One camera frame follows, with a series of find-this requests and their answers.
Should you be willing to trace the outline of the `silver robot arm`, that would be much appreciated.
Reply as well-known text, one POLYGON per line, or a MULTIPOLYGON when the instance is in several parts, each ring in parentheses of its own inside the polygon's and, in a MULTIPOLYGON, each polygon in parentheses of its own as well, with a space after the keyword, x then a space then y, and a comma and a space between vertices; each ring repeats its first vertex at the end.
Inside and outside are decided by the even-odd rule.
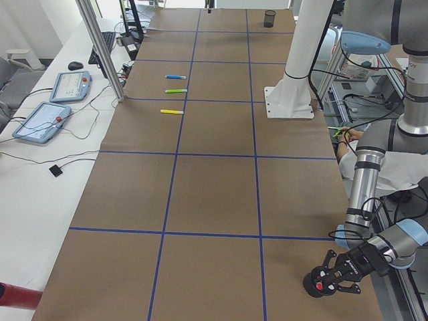
POLYGON ((346 252, 328 251, 323 263, 305 276, 304 288, 315 298, 359 294, 363 277, 410 267, 417 248, 427 242, 427 231, 413 219, 402 219, 376 235, 370 232, 385 155, 427 153, 427 2, 347 1, 340 44, 344 53, 356 55, 385 54, 402 45, 409 67, 403 113, 396 119, 376 118, 356 146, 346 221, 331 233, 346 252))

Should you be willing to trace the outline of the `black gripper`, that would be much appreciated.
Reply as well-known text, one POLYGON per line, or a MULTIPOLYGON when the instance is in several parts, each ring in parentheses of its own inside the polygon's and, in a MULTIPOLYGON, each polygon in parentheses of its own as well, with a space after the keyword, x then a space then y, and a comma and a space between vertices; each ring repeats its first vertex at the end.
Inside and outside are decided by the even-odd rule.
POLYGON ((337 284, 336 290, 341 293, 361 294, 359 281, 365 276, 376 272, 379 276, 385 276, 390 270, 390 265, 384 255, 372 244, 363 243, 346 253, 339 254, 329 249, 321 265, 322 271, 338 271, 342 280, 351 283, 337 284))

